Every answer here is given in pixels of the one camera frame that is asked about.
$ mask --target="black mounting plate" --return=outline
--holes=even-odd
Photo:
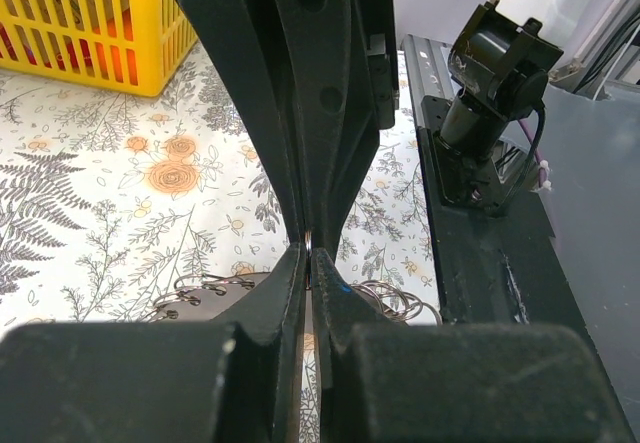
[[[451,322],[553,323],[578,332],[593,347],[553,249],[553,229],[540,197],[520,191],[508,214],[488,216],[454,206],[441,188],[454,171],[437,160],[437,131],[446,100],[425,96],[426,128],[418,142],[443,317]]]
[[[431,156],[443,203],[487,211],[500,206],[504,200],[504,190],[493,161],[488,160],[478,165],[471,158],[454,157],[438,137],[451,102],[444,98],[428,96],[423,100],[422,107],[425,118],[431,125]]]

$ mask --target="yellow plastic basket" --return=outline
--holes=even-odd
[[[0,0],[0,67],[159,94],[196,41],[174,0]]]

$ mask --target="gray surface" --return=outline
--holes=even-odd
[[[441,52],[432,57],[444,61]],[[409,71],[412,62],[423,73],[439,66],[421,60],[407,52]],[[415,80],[410,73],[412,91],[418,91]],[[556,230],[558,258],[640,438],[640,96],[611,91],[611,100],[593,102],[548,88],[540,149],[551,165],[553,190],[541,196]],[[505,139],[526,146],[517,123]]]

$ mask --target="fern leaf print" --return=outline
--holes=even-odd
[[[118,231],[122,219],[117,216],[116,205],[111,200],[102,200],[92,209],[98,231],[89,231],[86,242],[91,253],[82,255],[76,265],[87,272],[88,284],[82,288],[62,289],[64,299],[71,305],[71,317],[83,322],[94,313],[103,314],[112,307],[112,300],[122,297],[125,281],[114,275],[118,266],[124,266],[129,250],[116,248]]]
[[[91,207],[71,186],[70,176],[83,170],[69,163],[77,155],[15,154],[26,163],[0,165],[0,295],[39,273],[30,263],[50,260],[51,249],[64,246],[53,236],[57,228],[82,229],[70,210]]]

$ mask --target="black metal bracket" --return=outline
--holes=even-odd
[[[542,99],[547,73],[562,56],[562,50],[538,37],[542,23],[530,19],[519,27],[496,8],[499,0],[478,6],[449,55],[449,71],[464,95],[500,117],[492,118],[497,126],[482,132],[491,139],[500,136],[503,125],[529,116]]]
[[[444,98],[427,97],[422,103],[431,124],[427,135],[442,201],[461,208],[495,209],[504,199],[504,190],[493,161],[478,164],[473,158],[458,157],[439,138],[450,107]]]
[[[176,0],[222,78],[289,240],[335,256],[398,100],[393,0]]]
[[[452,205],[445,196],[447,185],[459,187],[464,179],[454,172],[453,183],[443,181],[451,174],[434,156],[442,121],[438,116],[447,103],[431,96],[417,103],[415,111],[422,111],[425,121],[417,135],[443,319],[569,328],[596,355],[599,371],[606,375],[553,248],[553,229],[540,197],[518,192],[509,213],[501,218]],[[620,403],[615,403],[622,414]]]

